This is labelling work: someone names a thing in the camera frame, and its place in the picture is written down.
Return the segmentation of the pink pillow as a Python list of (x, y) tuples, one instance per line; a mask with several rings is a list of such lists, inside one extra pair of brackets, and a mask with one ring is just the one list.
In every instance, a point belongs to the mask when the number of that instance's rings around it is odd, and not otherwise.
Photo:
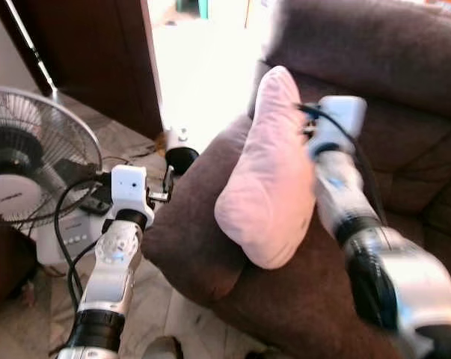
[(242, 153), (215, 202), (222, 232), (264, 269), (291, 260), (315, 208), (310, 138), (299, 103), (299, 89), (287, 68), (276, 66), (264, 74)]

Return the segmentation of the brown suede sofa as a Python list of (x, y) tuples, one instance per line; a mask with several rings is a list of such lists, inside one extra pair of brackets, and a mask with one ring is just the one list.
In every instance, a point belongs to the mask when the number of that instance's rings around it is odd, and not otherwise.
[(287, 355), (405, 359), (356, 312), (346, 254), (317, 202), (303, 242), (277, 269), (253, 264), (222, 232), (215, 202), (245, 145), (258, 85), (283, 66), (299, 89), (308, 141), (315, 127), (304, 107), (324, 96), (366, 100), (351, 154), (364, 194), (387, 226), (434, 254), (451, 277), (433, 246), (451, 240), (451, 13), (402, 0), (277, 0), (271, 18), (248, 113), (175, 185), (142, 251), (178, 292)]

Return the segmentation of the white and black small appliance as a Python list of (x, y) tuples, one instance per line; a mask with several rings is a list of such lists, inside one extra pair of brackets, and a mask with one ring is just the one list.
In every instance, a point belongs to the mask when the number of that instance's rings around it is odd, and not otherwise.
[(191, 134), (185, 127), (172, 126), (165, 133), (165, 160), (176, 175), (185, 172), (197, 161), (199, 151), (191, 143)]

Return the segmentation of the dark wooden door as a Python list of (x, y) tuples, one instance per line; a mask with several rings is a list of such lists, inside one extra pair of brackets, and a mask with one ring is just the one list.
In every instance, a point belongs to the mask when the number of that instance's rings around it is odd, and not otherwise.
[(0, 0), (0, 85), (164, 130), (147, 0)]

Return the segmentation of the dark brown furniture piece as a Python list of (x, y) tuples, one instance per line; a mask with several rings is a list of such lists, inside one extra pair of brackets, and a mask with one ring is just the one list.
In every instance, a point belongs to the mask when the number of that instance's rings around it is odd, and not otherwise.
[(34, 240), (0, 219), (0, 306), (20, 294), (36, 266)]

